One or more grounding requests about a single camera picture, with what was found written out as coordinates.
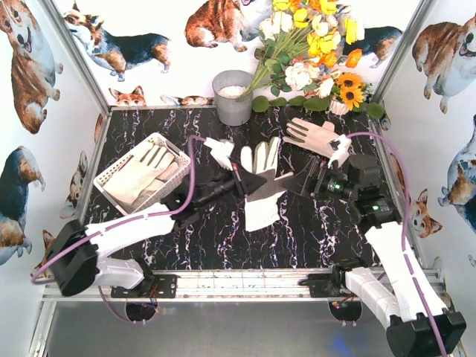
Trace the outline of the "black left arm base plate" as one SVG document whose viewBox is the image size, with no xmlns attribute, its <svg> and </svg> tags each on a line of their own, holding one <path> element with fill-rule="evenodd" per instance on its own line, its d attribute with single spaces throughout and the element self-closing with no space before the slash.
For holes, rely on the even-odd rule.
<svg viewBox="0 0 476 357">
<path fill-rule="evenodd" d="M 112 298 L 171 298 L 176 296 L 178 276 L 176 274 L 155 274 L 148 271 L 144 279 L 133 289 L 113 287 Z"/>
</svg>

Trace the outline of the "white perforated storage basket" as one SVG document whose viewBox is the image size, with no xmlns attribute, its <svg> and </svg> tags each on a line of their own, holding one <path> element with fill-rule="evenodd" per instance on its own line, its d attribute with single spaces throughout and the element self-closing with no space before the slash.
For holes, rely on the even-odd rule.
<svg viewBox="0 0 476 357">
<path fill-rule="evenodd" d="M 190 172 L 190 157 L 154 132 L 110 164 L 94 186 L 124 216 L 172 193 Z"/>
</svg>

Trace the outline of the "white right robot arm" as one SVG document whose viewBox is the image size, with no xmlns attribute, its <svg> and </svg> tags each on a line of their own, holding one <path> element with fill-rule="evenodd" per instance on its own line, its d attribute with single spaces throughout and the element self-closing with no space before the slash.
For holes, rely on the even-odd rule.
<svg viewBox="0 0 476 357">
<path fill-rule="evenodd" d="M 332 267 L 334 289 L 346 289 L 364 303 L 383 326 L 394 356 L 449 356 L 466 330 L 461 313 L 448 309 L 429 283 L 403 233 L 392 198 L 381 191 L 375 157 L 358 154 L 347 173 L 313 158 L 297 175 L 278 186 L 303 197 L 334 196 L 346 201 L 359 231 L 372 246 L 389 280 L 385 286 L 358 257 Z"/>
</svg>

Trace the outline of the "artificial flower bouquet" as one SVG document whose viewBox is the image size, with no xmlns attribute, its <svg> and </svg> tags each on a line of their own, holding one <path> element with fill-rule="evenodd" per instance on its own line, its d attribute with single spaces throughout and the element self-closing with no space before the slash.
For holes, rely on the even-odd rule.
<svg viewBox="0 0 476 357">
<path fill-rule="evenodd" d="M 363 23 L 342 1 L 273 1 L 258 33 L 257 67 L 242 96 L 258 89 L 327 97 L 341 75 L 345 45 L 364 39 Z"/>
</svg>

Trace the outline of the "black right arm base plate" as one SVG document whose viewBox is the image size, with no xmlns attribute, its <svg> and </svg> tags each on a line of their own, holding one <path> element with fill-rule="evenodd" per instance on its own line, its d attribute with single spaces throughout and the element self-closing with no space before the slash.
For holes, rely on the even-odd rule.
<svg viewBox="0 0 476 357">
<path fill-rule="evenodd" d="M 368 268 L 361 258 L 341 260 L 332 265 L 330 273 L 308 274 L 299 280 L 299 286 L 305 286 L 313 298 L 339 298 L 351 295 L 345 283 L 345 274 L 354 268 Z"/>
</svg>

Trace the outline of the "sunflower pot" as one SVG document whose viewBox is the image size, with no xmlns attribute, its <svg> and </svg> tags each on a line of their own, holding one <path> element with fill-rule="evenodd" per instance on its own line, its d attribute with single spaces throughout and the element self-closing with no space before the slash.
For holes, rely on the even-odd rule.
<svg viewBox="0 0 476 357">
<path fill-rule="evenodd" d="M 339 116 L 348 112 L 363 112 L 371 97 L 373 85 L 352 72 L 343 72 L 332 78 L 334 83 L 328 110 Z"/>
</svg>

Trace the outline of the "white glove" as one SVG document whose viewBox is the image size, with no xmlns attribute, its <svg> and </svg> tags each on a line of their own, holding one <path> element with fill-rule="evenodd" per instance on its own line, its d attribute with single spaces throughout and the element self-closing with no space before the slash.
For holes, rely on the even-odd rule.
<svg viewBox="0 0 476 357">
<path fill-rule="evenodd" d="M 116 201 L 131 205 L 175 160 L 169 149 L 146 143 L 104 184 Z"/>
<path fill-rule="evenodd" d="M 293 118 L 286 124 L 283 141 L 330 158 L 333 150 L 328 143 L 338 136 L 335 125 L 330 121 L 319 126 L 301 118 Z"/>
</svg>

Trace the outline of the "aluminium front rail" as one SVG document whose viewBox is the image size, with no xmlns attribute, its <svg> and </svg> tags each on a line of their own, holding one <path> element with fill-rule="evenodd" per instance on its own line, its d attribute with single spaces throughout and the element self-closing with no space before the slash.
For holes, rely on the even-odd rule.
<svg viewBox="0 0 476 357">
<path fill-rule="evenodd" d="M 159 274 L 178 276 L 175 298 L 152 298 L 172 302 L 236 302 L 236 301 L 310 301 L 326 300 L 330 297 L 311 297 L 305 286 L 298 281 L 308 274 L 330 273 L 330 269 L 265 269 L 265 270 L 209 270 L 209 271 L 156 271 Z M 438 279 L 434 270 L 426 270 L 429 283 L 442 295 L 445 284 Z M 111 287 L 103 287 L 107 299 L 113 302 L 149 302 L 149 298 L 113 298 Z M 97 287 L 91 287 L 73 297 L 63 297 L 54 284 L 45 287 L 42 301 L 101 302 Z"/>
</svg>

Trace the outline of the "grey metal bucket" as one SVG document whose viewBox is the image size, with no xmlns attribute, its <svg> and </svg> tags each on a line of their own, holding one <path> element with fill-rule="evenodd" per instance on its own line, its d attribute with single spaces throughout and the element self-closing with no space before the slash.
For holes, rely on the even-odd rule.
<svg viewBox="0 0 476 357">
<path fill-rule="evenodd" d="M 216 110 L 223 124 L 241 126 L 250 119 L 253 93 L 248 87 L 251 80 L 252 75 L 241 70 L 223 71 L 214 77 Z"/>
</svg>

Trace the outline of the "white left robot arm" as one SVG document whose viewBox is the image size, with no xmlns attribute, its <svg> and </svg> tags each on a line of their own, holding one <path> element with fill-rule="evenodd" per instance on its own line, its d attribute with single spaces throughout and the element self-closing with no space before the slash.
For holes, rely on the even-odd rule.
<svg viewBox="0 0 476 357">
<path fill-rule="evenodd" d="M 198 169 L 145 210 L 96 225 L 83 226 L 77 220 L 66 224 L 48 254 L 62 296 L 75 296 L 92 286 L 111 286 L 115 298 L 144 298 L 165 281 L 174 289 L 174 274 L 161 277 L 139 257 L 122 260 L 112 255 L 140 241 L 186 228 L 200 217 L 201 209 L 229 194 L 260 198 L 276 173 L 274 168 L 257 172 L 239 163 L 218 176 L 209 167 L 200 165 Z"/>
</svg>

